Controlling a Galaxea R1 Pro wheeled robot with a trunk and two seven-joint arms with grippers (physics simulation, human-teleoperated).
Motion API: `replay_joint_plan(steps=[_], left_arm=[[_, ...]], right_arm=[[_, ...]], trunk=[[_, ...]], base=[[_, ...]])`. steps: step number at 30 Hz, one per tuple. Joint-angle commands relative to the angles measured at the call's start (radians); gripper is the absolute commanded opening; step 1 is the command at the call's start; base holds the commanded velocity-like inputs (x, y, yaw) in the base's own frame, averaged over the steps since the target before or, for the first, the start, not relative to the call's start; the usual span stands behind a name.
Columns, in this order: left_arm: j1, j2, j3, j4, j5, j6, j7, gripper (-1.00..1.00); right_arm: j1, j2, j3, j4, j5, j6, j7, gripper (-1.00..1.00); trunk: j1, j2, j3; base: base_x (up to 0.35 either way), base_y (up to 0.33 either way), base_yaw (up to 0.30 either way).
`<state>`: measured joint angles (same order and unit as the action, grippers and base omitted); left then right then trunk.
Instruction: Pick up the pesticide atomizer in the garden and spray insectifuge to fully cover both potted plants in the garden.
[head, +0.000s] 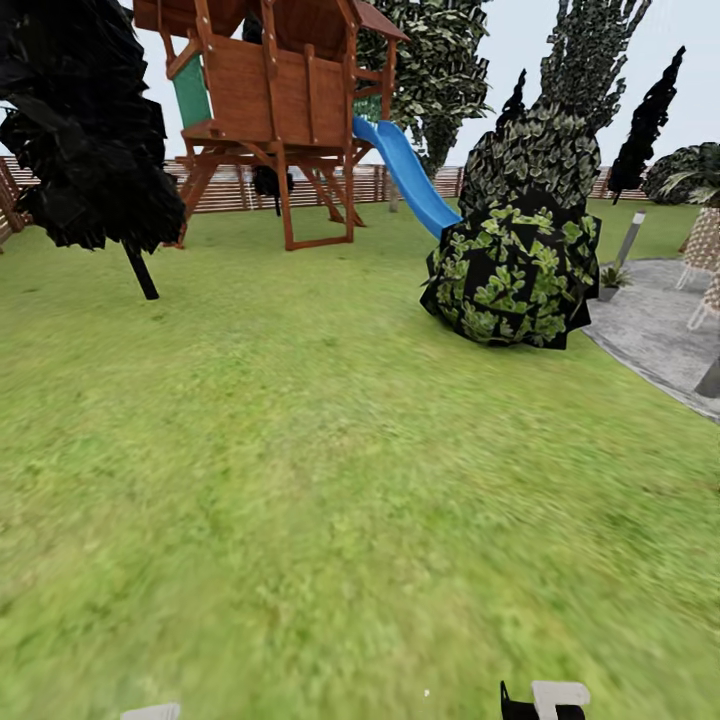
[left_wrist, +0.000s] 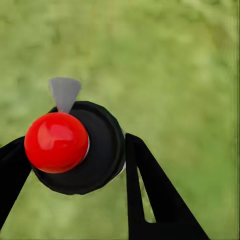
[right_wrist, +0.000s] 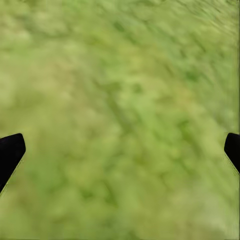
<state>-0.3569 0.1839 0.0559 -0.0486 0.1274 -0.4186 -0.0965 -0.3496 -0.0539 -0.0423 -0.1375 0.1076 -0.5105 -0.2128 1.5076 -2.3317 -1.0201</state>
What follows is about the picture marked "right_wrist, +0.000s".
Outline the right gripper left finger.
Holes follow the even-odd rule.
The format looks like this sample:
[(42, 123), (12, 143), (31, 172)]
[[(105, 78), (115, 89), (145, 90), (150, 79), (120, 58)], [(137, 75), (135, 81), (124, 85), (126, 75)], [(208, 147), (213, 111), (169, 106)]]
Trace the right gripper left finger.
[(0, 138), (0, 193), (26, 152), (22, 133)]

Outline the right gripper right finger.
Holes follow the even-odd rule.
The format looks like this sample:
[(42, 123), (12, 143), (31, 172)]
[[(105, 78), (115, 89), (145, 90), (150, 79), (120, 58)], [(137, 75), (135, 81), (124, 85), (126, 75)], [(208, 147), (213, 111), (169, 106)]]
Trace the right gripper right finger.
[(240, 135), (229, 133), (225, 141), (224, 150), (240, 173)]

